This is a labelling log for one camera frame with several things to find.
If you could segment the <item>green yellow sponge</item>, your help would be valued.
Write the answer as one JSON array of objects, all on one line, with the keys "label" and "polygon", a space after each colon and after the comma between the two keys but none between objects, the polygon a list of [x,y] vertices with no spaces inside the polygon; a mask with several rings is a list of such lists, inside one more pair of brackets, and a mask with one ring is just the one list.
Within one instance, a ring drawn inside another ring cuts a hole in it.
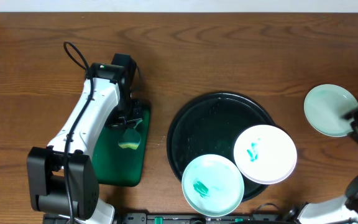
[{"label": "green yellow sponge", "polygon": [[136,130],[136,127],[142,122],[138,120],[133,128],[127,128],[124,134],[118,140],[118,146],[123,149],[133,149],[136,150],[142,140],[140,133]]}]

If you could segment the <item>white plate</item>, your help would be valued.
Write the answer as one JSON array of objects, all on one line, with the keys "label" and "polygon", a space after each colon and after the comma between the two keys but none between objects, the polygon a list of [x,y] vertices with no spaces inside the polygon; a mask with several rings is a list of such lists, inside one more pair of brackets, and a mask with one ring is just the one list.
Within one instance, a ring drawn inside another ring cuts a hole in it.
[{"label": "white plate", "polygon": [[234,143],[233,156],[245,177],[264,185],[285,180],[297,163],[292,138],[282,129],[266,124],[244,130]]}]

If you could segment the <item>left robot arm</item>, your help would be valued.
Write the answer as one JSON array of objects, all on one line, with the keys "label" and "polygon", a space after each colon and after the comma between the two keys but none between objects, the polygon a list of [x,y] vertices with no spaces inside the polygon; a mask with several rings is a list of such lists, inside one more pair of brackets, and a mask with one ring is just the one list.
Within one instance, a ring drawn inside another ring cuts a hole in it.
[{"label": "left robot arm", "polygon": [[142,121],[131,85],[140,69],[133,60],[94,63],[85,68],[83,92],[59,133],[27,156],[33,210],[64,217],[67,223],[113,223],[115,209],[99,198],[92,164],[105,127],[129,129]]}]

